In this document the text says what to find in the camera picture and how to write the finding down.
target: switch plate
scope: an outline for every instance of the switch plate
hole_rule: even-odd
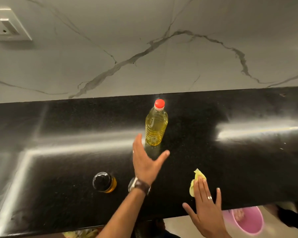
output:
[[[0,8],[0,41],[32,41],[10,8]]]

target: wristwatch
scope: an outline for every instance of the wristwatch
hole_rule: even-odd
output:
[[[151,186],[146,182],[139,180],[138,177],[133,177],[128,185],[128,192],[132,191],[133,188],[141,189],[146,195],[149,194]]]

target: watch face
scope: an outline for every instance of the watch face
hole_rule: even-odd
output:
[[[133,182],[135,181],[135,178],[136,178],[136,177],[133,177],[133,178],[131,179],[131,181],[129,182],[129,184],[128,184],[128,192],[131,191],[132,184],[133,184]]]

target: pink bucket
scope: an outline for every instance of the pink bucket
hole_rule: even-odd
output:
[[[233,210],[224,210],[224,219],[239,227],[246,234],[251,236],[259,235],[264,228],[264,219],[260,209],[257,206],[243,208],[244,218],[241,221],[236,221],[233,215]]]

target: black jar lid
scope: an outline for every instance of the black jar lid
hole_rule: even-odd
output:
[[[106,172],[100,172],[94,176],[93,187],[99,191],[104,192],[111,186],[112,177]]]

